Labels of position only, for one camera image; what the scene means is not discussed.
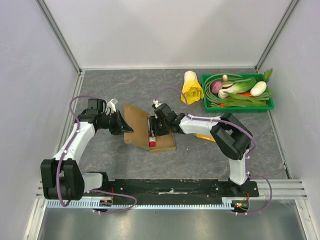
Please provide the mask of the yellow utility knife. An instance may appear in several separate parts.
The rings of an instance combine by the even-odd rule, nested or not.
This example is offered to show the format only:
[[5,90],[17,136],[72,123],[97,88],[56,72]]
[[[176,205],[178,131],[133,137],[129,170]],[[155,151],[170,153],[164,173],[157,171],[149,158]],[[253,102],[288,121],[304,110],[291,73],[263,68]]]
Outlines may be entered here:
[[208,135],[204,135],[204,134],[196,134],[195,135],[197,138],[203,139],[203,140],[207,140],[207,141],[211,141],[211,142],[216,142],[215,139],[212,136],[208,136]]

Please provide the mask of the brown cardboard express box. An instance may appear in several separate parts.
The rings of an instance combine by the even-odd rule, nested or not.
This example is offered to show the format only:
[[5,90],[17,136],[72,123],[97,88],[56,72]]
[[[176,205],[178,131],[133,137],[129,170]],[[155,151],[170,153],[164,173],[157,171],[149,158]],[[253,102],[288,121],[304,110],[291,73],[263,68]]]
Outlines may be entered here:
[[124,120],[134,130],[134,132],[124,133],[124,142],[145,149],[151,153],[160,153],[176,150],[176,143],[173,133],[156,136],[156,146],[149,147],[149,118],[146,111],[126,104],[124,106]]

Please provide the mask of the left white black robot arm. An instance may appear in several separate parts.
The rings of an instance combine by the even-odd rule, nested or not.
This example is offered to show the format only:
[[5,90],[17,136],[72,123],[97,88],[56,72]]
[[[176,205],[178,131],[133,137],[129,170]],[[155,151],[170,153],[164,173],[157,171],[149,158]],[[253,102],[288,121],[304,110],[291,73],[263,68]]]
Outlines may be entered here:
[[91,190],[99,197],[109,193],[106,172],[82,173],[79,168],[79,161],[87,144],[101,129],[109,130],[115,136],[134,131],[119,110],[110,114],[100,109],[83,110],[62,148],[40,165],[43,195],[47,200],[59,200],[67,205],[69,201],[80,200],[84,193]]

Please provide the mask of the white tube red cap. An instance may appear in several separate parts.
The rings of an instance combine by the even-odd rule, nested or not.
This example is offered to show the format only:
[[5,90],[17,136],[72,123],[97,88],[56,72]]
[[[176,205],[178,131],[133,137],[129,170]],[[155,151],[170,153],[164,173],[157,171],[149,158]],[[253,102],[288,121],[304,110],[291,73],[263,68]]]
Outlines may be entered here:
[[153,148],[156,146],[156,136],[152,130],[148,133],[149,147]]

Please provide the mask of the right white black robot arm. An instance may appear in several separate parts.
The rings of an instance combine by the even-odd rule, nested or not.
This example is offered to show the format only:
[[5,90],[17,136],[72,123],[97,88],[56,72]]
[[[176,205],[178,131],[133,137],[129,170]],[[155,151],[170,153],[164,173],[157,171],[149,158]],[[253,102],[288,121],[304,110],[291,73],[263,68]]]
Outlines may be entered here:
[[229,161],[229,191],[235,197],[247,191],[249,171],[246,160],[257,146],[252,133],[231,113],[217,117],[200,117],[181,113],[166,117],[162,113],[151,116],[148,121],[150,137],[170,133],[212,136],[221,152]]

